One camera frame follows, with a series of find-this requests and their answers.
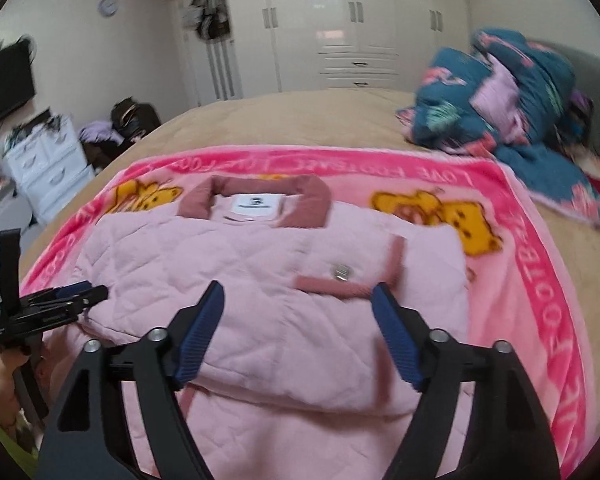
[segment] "beige bedsheet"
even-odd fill
[[[140,158],[218,144],[321,144],[413,150],[399,133],[397,107],[413,95],[332,89],[273,94],[191,110],[143,139],[91,182],[22,259],[26,272],[62,224],[119,171]],[[600,234],[538,205],[578,291],[594,359],[600,428]]]

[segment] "white dresser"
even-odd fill
[[[94,177],[71,119],[65,116],[57,131],[43,124],[34,127],[3,156],[2,164],[41,224],[51,222]]]
[[[414,91],[436,50],[469,43],[466,0],[228,0],[245,97]]]

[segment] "blue floral comforter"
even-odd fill
[[[513,30],[478,30],[472,45],[471,56],[450,48],[437,54],[415,106],[397,111],[406,138],[497,158],[548,205],[600,227],[599,194],[580,168],[544,144],[574,89],[569,61]]]

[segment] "metal screw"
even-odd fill
[[[92,352],[97,352],[98,350],[100,350],[100,348],[102,348],[100,341],[98,341],[97,339],[89,339],[84,344],[84,347],[82,349],[85,352],[92,353]]]
[[[153,330],[151,330],[151,332],[149,332],[149,335],[148,335],[149,341],[154,341],[154,342],[162,341],[166,337],[167,337],[167,331],[163,328],[154,328]]]
[[[511,343],[509,341],[496,341],[493,347],[501,354],[508,354],[510,352],[513,352],[513,346],[511,346]]]
[[[449,341],[449,334],[444,330],[440,330],[439,328],[429,332],[429,337],[432,341],[435,341],[436,343],[446,343],[447,341]]]

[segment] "doorway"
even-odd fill
[[[230,31],[215,39],[203,39],[200,22],[204,13],[224,12],[226,0],[178,0],[185,54],[198,94],[198,105],[242,98],[242,86]]]

